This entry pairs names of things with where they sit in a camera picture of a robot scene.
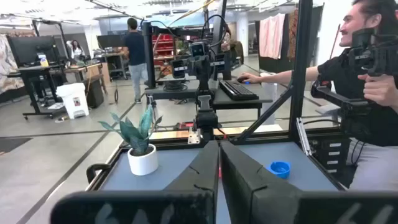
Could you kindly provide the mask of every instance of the computer mouse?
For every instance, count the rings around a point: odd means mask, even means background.
[[[239,77],[236,81],[243,83],[246,79],[244,77]]]

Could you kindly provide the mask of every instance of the potted plant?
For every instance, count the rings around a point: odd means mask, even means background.
[[[155,171],[158,168],[156,146],[149,144],[149,138],[152,135],[154,129],[152,126],[152,106],[149,105],[148,109],[142,115],[139,122],[138,128],[134,127],[129,118],[125,121],[121,121],[119,116],[111,113],[112,118],[120,126],[120,130],[112,128],[108,123],[100,121],[101,125],[109,130],[117,132],[123,140],[131,146],[127,156],[129,158],[129,164],[131,172],[135,175],[147,175]],[[162,121],[162,117],[159,117],[154,126],[158,125]]]

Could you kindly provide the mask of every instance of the keyboard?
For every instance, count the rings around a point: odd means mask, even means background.
[[[258,100],[259,97],[238,81],[220,81],[220,88],[232,100]]]

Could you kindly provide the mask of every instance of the blue lid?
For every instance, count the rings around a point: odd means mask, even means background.
[[[274,161],[267,167],[267,170],[282,179],[287,179],[290,174],[290,164],[285,161]]]

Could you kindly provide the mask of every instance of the man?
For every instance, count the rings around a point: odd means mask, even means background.
[[[141,103],[140,79],[148,81],[147,64],[145,63],[144,37],[137,32],[135,19],[127,20],[129,33],[124,38],[123,52],[129,57],[129,71],[135,93],[135,103]]]
[[[340,46],[350,47],[352,33],[363,28],[375,28],[379,35],[398,35],[396,6],[394,0],[355,0],[340,30],[343,34]],[[358,137],[350,145],[347,163],[357,165],[350,189],[398,190],[398,78],[351,74],[342,67],[340,58],[308,68],[306,80],[315,81],[320,75],[324,80],[333,80],[340,95],[377,103],[361,119],[371,135]],[[289,83],[291,76],[292,71],[266,77],[242,75],[251,83]]]

